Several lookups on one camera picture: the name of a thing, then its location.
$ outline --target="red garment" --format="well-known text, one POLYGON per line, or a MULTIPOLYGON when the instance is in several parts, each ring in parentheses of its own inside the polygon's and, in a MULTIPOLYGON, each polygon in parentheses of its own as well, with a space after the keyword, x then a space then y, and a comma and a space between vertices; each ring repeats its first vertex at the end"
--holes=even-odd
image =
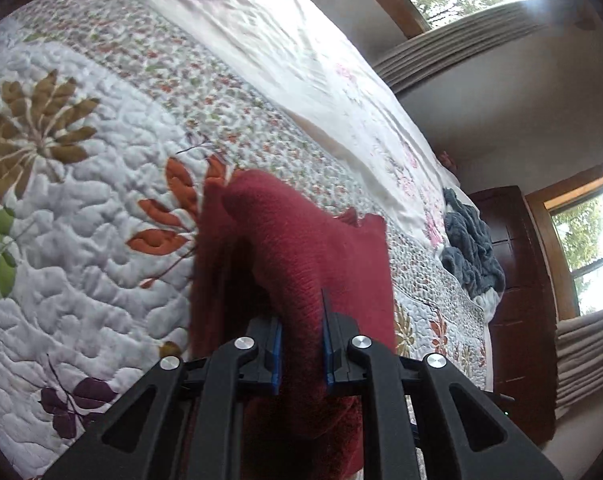
POLYGON ((244 477, 339 480, 363 466, 361 408, 326 396, 322 289, 361 333, 394 348, 386 224, 333 218, 270 174, 204 184, 192 288, 192 348, 211 354, 256 314, 283 324, 281 393, 244 419, 244 477))

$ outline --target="folded red cloth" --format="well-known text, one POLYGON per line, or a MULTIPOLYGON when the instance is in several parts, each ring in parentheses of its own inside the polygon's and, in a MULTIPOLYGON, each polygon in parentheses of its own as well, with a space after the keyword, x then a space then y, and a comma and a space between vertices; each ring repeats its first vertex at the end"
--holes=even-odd
POLYGON ((386 224, 350 209, 334 218, 270 174, 209 172, 198 219, 192 348, 198 356, 245 333, 249 319, 283 324, 283 380, 244 419, 244 477, 339 480, 363 466, 361 408, 326 396, 322 290, 334 311, 393 348, 386 224))

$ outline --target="metal bolt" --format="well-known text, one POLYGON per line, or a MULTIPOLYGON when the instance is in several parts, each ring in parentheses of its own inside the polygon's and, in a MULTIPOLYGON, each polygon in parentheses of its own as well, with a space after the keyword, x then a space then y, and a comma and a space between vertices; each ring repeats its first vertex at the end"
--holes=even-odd
POLYGON ((356 335, 353 337, 353 346, 357 348, 368 348, 373 342, 371 338, 365 335, 356 335))
POLYGON ((448 362, 441 354, 430 354, 425 361, 433 368, 443 368, 448 362))
POLYGON ((160 366, 164 370, 174 370, 179 366, 179 357, 175 357, 174 355, 164 357, 163 359, 161 359, 160 366))
POLYGON ((235 339, 235 347, 240 350, 248 350, 254 346, 254 339, 248 336, 238 337, 235 339))

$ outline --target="floral quilt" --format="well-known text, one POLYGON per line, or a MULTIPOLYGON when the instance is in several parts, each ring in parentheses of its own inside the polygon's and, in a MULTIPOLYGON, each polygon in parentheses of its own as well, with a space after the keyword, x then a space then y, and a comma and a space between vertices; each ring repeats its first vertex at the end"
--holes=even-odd
MULTIPOLYGON (((161 356, 187 351, 202 184, 236 167, 335 215, 384 214, 137 0, 37 0, 0 23, 0 448, 22 476, 42 474, 161 356)), ((398 352, 441 352, 483 386, 482 311, 392 219, 388 244, 398 352)))

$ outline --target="gray blanket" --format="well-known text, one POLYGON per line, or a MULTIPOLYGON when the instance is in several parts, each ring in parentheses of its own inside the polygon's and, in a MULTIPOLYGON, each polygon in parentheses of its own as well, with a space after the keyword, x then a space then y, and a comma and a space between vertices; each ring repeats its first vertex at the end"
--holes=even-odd
POLYGON ((452 247, 444 248, 441 254, 443 267, 457 278, 470 298, 489 288, 501 294, 505 289, 504 269, 493 254, 486 222, 479 219, 475 208, 459 202, 452 189, 444 189, 443 196, 452 209, 444 218, 452 247))

